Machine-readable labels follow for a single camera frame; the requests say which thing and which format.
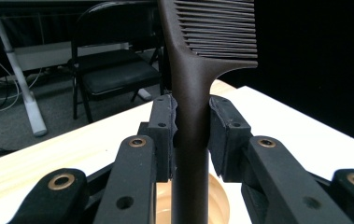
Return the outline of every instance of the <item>white table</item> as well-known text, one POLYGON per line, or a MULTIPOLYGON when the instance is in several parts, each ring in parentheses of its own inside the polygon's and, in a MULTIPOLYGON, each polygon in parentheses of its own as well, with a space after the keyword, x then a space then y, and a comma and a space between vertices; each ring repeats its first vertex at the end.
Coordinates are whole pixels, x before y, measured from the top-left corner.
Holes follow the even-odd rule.
MULTIPOLYGON (((234 103, 254 135, 280 140, 309 172, 331 179, 337 169, 354 168, 354 139, 249 87, 217 85, 225 88, 219 95, 234 103)), ((0 158, 0 223, 14 215, 43 175, 62 167, 90 175, 113 162, 120 142, 136 134, 140 122, 149 120, 150 110, 151 103, 141 105, 0 158)), ((230 223, 249 223, 241 185, 222 186, 231 206, 230 223)))

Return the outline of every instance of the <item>tan bowl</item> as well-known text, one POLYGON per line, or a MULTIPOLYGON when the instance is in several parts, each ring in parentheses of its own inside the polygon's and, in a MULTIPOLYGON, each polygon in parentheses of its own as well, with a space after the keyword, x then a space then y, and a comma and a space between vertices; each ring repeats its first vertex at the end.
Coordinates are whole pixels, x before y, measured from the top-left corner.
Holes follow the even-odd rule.
MULTIPOLYGON (((213 175, 209 175, 208 185, 208 223, 229 223, 230 205, 226 192, 213 175)), ((171 224, 171 181, 157 184, 156 223, 171 224)))

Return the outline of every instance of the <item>white desk leg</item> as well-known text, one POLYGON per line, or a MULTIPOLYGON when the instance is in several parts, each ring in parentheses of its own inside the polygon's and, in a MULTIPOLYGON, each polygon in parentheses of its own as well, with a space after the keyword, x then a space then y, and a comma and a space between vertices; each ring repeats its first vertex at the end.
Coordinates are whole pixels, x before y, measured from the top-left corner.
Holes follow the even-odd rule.
POLYGON ((36 103, 34 94, 29 91, 27 82, 25 81, 24 74, 20 68, 19 62, 17 61, 14 49, 11 47, 10 42, 7 38, 5 27, 0 20, 0 36, 5 47, 5 52, 7 54, 8 60, 10 61, 11 67, 13 68, 14 75, 19 82, 22 98, 24 100, 25 109, 28 114, 29 121, 31 123, 31 128, 34 136, 42 136, 48 132, 46 129, 45 122, 40 114, 39 107, 36 103))

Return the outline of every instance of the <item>black comb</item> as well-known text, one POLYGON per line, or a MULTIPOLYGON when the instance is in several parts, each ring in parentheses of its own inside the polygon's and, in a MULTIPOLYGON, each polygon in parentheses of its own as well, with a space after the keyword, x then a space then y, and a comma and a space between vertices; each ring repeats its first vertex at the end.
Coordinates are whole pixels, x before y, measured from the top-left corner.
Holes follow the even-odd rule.
POLYGON ((172 222, 206 224, 209 90, 220 75, 257 66, 254 5, 242 0, 158 2, 177 101, 172 222))

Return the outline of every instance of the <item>comb teeth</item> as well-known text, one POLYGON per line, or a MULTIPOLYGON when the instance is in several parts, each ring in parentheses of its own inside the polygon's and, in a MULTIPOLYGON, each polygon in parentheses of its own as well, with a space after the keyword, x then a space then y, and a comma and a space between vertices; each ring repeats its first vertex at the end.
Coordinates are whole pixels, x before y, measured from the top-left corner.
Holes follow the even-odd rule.
POLYGON ((253 0, 175 1, 185 43, 195 54, 217 59, 256 59, 253 0))

